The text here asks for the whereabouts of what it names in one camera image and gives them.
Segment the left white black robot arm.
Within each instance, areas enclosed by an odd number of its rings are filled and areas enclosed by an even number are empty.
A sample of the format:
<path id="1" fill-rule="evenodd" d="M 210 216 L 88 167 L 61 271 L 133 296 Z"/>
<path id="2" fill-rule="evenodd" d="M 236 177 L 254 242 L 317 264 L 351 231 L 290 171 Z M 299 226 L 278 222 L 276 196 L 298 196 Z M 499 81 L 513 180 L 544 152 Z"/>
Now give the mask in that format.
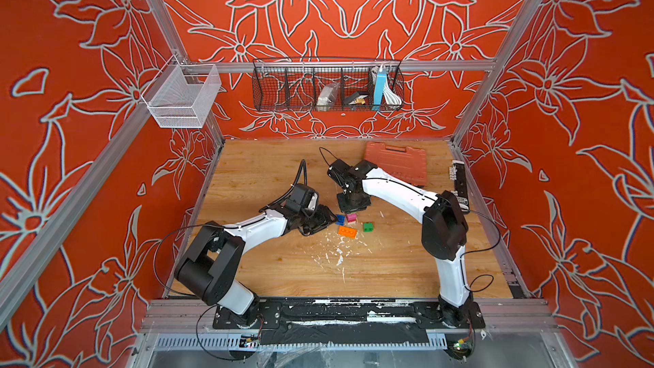
<path id="1" fill-rule="evenodd" d="M 243 254 L 295 230 L 312 236 L 336 221 L 308 185 L 302 160 L 291 187 L 257 216 L 229 225 L 204 224 L 177 262 L 175 279 L 205 304 L 226 308 L 249 325 L 258 317 L 260 298 L 236 279 Z"/>

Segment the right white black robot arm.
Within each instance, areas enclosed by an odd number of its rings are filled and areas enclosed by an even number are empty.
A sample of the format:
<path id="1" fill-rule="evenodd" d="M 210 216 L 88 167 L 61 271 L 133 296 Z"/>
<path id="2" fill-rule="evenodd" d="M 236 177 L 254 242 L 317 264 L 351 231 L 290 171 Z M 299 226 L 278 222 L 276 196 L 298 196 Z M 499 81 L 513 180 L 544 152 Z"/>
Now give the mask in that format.
<path id="1" fill-rule="evenodd" d="M 429 192 L 404 182 L 367 160 L 349 165 L 340 158 L 328 164 L 327 175 L 342 192 L 337 194 L 344 214 L 366 211 L 374 198 L 402 210 L 422 225 L 424 250 L 436 262 L 439 276 L 439 312 L 449 328 L 480 327 L 482 314 L 474 301 L 477 291 L 468 280 L 466 256 L 468 223 L 456 194 Z"/>

